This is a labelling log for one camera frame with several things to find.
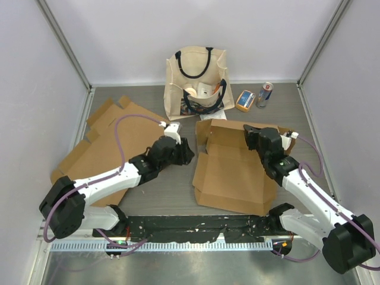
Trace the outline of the brown cardboard box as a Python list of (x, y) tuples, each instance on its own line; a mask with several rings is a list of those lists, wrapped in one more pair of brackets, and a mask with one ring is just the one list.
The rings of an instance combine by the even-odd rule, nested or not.
[(249, 150), (243, 126), (225, 119), (196, 123), (195, 199), (203, 206), (264, 216), (276, 199), (278, 184), (265, 173), (258, 153)]

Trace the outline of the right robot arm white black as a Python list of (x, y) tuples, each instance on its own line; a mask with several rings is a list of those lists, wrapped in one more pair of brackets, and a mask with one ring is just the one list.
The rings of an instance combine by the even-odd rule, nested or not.
[(244, 125), (243, 129), (246, 144), (257, 152), (266, 175), (293, 194), (313, 215), (308, 217), (289, 204), (280, 205), (270, 211), (270, 231), (277, 235), (288, 231), (304, 238), (339, 274), (355, 267), (379, 270), (365, 265), (379, 252), (371, 219), (364, 214), (357, 216), (340, 205), (308, 175), (304, 169), (307, 163), (299, 163), (286, 154), (300, 135), (270, 127)]

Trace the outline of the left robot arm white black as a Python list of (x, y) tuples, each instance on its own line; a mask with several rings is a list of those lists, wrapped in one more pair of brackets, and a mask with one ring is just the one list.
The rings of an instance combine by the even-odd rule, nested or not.
[(39, 206), (46, 220), (43, 234), (51, 230), (55, 239), (63, 239), (78, 229), (91, 229), (96, 235), (124, 235), (128, 227), (124, 212), (117, 205), (100, 208), (93, 204), (155, 179), (169, 165), (187, 165), (194, 155), (186, 138), (177, 142), (162, 136), (145, 153), (129, 159), (120, 168), (76, 181), (68, 176), (59, 178)]

